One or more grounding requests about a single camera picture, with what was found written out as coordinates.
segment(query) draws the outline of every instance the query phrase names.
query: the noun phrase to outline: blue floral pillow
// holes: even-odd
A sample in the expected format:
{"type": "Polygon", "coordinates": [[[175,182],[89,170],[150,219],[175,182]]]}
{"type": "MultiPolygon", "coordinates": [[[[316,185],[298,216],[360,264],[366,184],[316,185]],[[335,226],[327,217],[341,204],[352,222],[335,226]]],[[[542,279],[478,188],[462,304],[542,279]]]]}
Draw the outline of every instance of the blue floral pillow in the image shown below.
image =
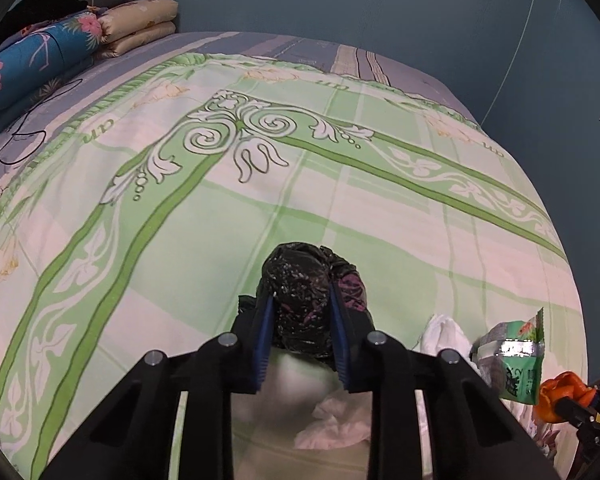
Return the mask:
{"type": "Polygon", "coordinates": [[[89,57],[102,29],[96,15],[81,12],[40,28],[0,52],[0,110],[89,57]]]}

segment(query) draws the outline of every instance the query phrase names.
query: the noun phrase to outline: black plastic wrapped object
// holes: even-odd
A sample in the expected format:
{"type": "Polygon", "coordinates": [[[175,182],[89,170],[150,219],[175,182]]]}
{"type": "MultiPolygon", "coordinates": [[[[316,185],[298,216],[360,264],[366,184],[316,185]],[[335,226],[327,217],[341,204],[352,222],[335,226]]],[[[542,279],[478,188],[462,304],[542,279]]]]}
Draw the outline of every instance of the black plastic wrapped object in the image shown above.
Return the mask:
{"type": "MultiPolygon", "coordinates": [[[[330,248],[291,242],[278,245],[267,257],[262,280],[276,300],[273,346],[315,358],[335,370],[329,284],[338,284],[347,308],[368,312],[365,285],[356,266],[330,248]]],[[[255,298],[240,296],[239,312],[254,306],[255,298]]]]}

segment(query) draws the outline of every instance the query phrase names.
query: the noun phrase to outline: orange object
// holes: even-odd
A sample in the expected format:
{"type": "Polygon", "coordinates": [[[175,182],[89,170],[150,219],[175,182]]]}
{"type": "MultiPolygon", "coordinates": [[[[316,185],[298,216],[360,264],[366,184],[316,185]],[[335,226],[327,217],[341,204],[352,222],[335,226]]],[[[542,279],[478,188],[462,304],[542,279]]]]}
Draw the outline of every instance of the orange object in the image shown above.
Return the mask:
{"type": "Polygon", "coordinates": [[[558,400],[569,397],[582,407],[588,408],[595,396],[595,388],[589,388],[575,373],[563,372],[555,379],[549,379],[540,385],[539,400],[534,406],[534,412],[548,424],[558,424],[565,421],[554,412],[558,400]]]}

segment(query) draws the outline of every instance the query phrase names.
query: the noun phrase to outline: blue wall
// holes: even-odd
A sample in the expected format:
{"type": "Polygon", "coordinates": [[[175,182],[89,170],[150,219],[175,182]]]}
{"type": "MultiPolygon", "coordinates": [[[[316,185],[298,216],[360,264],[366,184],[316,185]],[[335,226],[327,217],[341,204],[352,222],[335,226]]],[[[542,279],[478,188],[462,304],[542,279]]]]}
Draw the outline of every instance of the blue wall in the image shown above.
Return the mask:
{"type": "Polygon", "coordinates": [[[180,30],[360,46],[444,82],[519,161],[573,268],[600,374],[600,23],[583,0],[177,0],[180,30]]]}

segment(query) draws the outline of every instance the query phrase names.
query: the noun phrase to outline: green snack wrapper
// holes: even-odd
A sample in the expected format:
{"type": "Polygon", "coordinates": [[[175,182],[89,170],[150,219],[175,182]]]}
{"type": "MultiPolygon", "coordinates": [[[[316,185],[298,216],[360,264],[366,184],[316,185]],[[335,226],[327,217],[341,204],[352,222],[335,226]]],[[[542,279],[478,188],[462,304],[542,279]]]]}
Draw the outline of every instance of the green snack wrapper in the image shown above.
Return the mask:
{"type": "Polygon", "coordinates": [[[537,404],[544,358],[544,311],[530,321],[499,323],[481,337],[471,359],[501,399],[537,404]]]}

